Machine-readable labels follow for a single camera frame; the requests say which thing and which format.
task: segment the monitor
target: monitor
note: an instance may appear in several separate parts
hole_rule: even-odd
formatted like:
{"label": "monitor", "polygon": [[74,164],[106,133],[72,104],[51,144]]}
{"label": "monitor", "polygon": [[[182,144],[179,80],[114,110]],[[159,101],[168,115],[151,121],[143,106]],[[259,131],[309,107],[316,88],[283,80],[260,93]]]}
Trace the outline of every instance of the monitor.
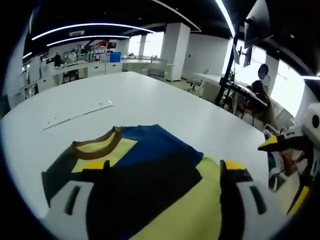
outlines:
{"label": "monitor", "polygon": [[244,48],[273,36],[266,0],[256,0],[244,23]]}
{"label": "monitor", "polygon": [[239,65],[240,64],[240,56],[237,52],[237,48],[236,48],[235,44],[233,44],[232,50],[233,50],[234,63]]}
{"label": "monitor", "polygon": [[107,44],[107,49],[115,49],[117,47],[117,43],[113,41],[109,41]]}
{"label": "monitor", "polygon": [[247,50],[246,50],[246,53],[244,54],[245,55],[245,59],[244,59],[244,63],[243,63],[243,67],[247,67],[250,65],[251,63],[251,56],[252,56],[252,49],[253,47],[249,47]]}

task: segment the desk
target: desk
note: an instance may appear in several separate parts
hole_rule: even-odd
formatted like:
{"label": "desk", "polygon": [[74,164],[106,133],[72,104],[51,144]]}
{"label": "desk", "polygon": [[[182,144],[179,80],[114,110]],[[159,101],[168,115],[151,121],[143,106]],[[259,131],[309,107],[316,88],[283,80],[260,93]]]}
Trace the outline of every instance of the desk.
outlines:
{"label": "desk", "polygon": [[245,85],[239,82],[235,82],[233,84],[227,84],[227,85],[231,87],[231,89],[234,90],[235,92],[237,92],[236,89],[238,89],[239,90],[238,92],[246,93],[245,95],[248,95],[250,98],[253,98],[255,101],[258,101],[260,104],[267,107],[267,104],[264,101],[262,101],[260,98],[258,98],[256,94],[253,91],[251,91],[249,88],[247,88]]}
{"label": "desk", "polygon": [[[53,113],[68,113],[101,99],[111,100],[113,107],[43,131]],[[112,126],[159,124],[217,163],[235,159],[246,164],[252,177],[268,186],[267,153],[257,150],[265,142],[262,132],[210,102],[135,72],[53,87],[20,103],[1,123],[9,171],[37,218],[48,211],[40,173],[72,141],[97,138]]]}
{"label": "desk", "polygon": [[212,103],[216,99],[220,90],[219,82],[221,77],[209,74],[195,73],[193,75],[193,78],[202,81],[201,85],[199,86],[199,89],[201,91],[201,98]]}
{"label": "desk", "polygon": [[[126,72],[135,72],[138,74],[144,74],[143,70],[148,69],[149,63],[151,60],[143,60],[143,59],[124,59],[121,60],[122,69]],[[172,81],[172,72],[174,68],[174,64],[166,65],[167,79]]]}
{"label": "desk", "polygon": [[208,82],[208,83],[214,84],[216,86],[220,86],[219,83],[220,83],[221,76],[195,73],[194,78],[202,80],[203,82]]}

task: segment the wall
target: wall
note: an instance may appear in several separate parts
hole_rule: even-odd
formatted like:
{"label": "wall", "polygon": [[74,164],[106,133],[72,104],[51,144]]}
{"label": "wall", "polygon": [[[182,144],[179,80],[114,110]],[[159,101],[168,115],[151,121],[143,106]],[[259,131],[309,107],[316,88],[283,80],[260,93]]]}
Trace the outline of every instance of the wall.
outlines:
{"label": "wall", "polygon": [[182,76],[190,78],[206,69],[211,75],[221,76],[228,42],[228,39],[220,37],[190,34]]}
{"label": "wall", "polygon": [[120,52],[121,55],[128,55],[130,38],[126,40],[118,40],[116,44],[116,52]]}
{"label": "wall", "polygon": [[81,44],[87,44],[89,41],[77,41],[72,43],[67,43],[60,46],[54,46],[49,48],[49,56],[53,57],[56,55],[56,53],[59,53],[61,56],[63,56],[64,52],[72,51],[75,47],[81,45]]}
{"label": "wall", "polygon": [[305,119],[305,115],[307,113],[309,105],[312,103],[318,103],[318,102],[319,101],[317,100],[314,93],[310,90],[310,88],[307,85],[305,85],[300,107],[294,118],[294,121],[296,123],[302,123]]}
{"label": "wall", "polygon": [[20,41],[18,42],[12,53],[4,79],[2,94],[8,96],[10,109],[13,109],[22,101],[21,96],[19,94],[17,95],[17,93],[25,84],[24,78],[22,76],[22,57],[24,55],[27,30],[28,28],[26,27]]}

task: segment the blue container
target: blue container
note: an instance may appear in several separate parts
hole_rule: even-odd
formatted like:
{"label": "blue container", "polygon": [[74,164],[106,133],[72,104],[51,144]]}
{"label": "blue container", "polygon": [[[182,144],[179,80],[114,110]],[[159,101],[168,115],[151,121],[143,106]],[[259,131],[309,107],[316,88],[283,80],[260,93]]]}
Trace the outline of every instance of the blue container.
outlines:
{"label": "blue container", "polygon": [[110,53],[110,62],[111,63],[120,63],[121,60],[121,52],[111,52]]}

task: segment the led light strip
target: led light strip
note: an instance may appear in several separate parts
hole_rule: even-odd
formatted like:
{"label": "led light strip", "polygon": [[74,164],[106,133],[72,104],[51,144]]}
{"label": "led light strip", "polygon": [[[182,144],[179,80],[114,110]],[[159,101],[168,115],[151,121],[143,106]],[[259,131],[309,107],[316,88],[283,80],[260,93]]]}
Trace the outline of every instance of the led light strip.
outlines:
{"label": "led light strip", "polygon": [[64,29],[71,29],[71,28],[77,28],[77,27],[85,27],[85,26],[115,26],[115,27],[123,27],[123,28],[130,28],[130,29],[138,29],[138,30],[143,30],[146,32],[150,32],[150,33],[155,33],[155,31],[143,28],[143,27],[138,27],[138,26],[130,26],[130,25],[124,25],[124,24],[117,24],[117,23],[81,23],[81,24],[74,24],[74,25],[69,25],[69,26],[62,26],[56,29],[52,29],[50,31],[46,31],[44,33],[41,33],[38,36],[35,36],[32,38],[32,40],[36,40],[38,38],[41,38],[47,34],[51,34],[60,30],[64,30]]}
{"label": "led light strip", "polygon": [[320,80],[320,76],[302,76],[303,79]]}
{"label": "led light strip", "polygon": [[32,52],[29,52],[28,54],[24,55],[24,56],[22,57],[22,59],[25,59],[26,57],[30,56],[31,54],[32,54]]}
{"label": "led light strip", "polygon": [[129,39],[130,37],[129,36],[116,36],[116,35],[78,36],[78,37],[68,38],[68,39],[65,39],[65,40],[55,41],[53,43],[47,44],[47,47],[55,45],[55,44],[67,42],[67,41],[76,40],[76,39],[89,39],[89,38],[123,38],[123,39]]}
{"label": "led light strip", "polygon": [[222,14],[224,16],[224,19],[226,20],[226,23],[229,26],[230,32],[232,34],[232,37],[235,37],[236,32],[235,32],[234,26],[233,26],[233,24],[231,22],[231,18],[229,16],[228,12],[227,12],[227,9],[226,9],[224,3],[222,2],[222,0],[215,0],[215,2],[216,2],[216,4],[218,4],[218,6],[219,6],[219,8],[220,8],[220,10],[221,10],[221,12],[222,12]]}
{"label": "led light strip", "polygon": [[178,14],[180,17],[182,17],[184,20],[186,20],[188,23],[190,23],[192,26],[194,26],[197,29],[197,31],[193,31],[193,32],[201,32],[201,29],[196,24],[194,24],[191,20],[189,20],[188,18],[183,16],[177,10],[173,9],[172,7],[170,7],[167,4],[163,3],[162,1],[159,1],[159,0],[152,0],[152,1],[157,3],[157,4],[160,4],[161,6],[167,8],[167,9],[169,9],[170,11],[174,12],[175,14]]}

